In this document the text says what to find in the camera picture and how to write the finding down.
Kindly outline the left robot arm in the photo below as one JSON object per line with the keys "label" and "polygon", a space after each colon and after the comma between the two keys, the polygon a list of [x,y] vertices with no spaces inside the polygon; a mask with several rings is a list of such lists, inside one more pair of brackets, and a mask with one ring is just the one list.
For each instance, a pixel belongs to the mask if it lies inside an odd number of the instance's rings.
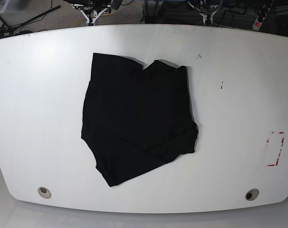
{"label": "left robot arm", "polygon": [[187,4],[201,16],[204,25],[213,24],[213,16],[221,8],[223,0],[188,0]]}

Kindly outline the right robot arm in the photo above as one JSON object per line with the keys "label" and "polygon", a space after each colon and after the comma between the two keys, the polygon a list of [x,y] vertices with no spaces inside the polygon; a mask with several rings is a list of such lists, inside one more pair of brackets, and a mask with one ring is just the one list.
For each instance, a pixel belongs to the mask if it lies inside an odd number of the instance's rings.
{"label": "right robot arm", "polygon": [[82,13],[87,26],[94,26],[96,20],[111,12],[111,0],[67,0],[73,9]]}

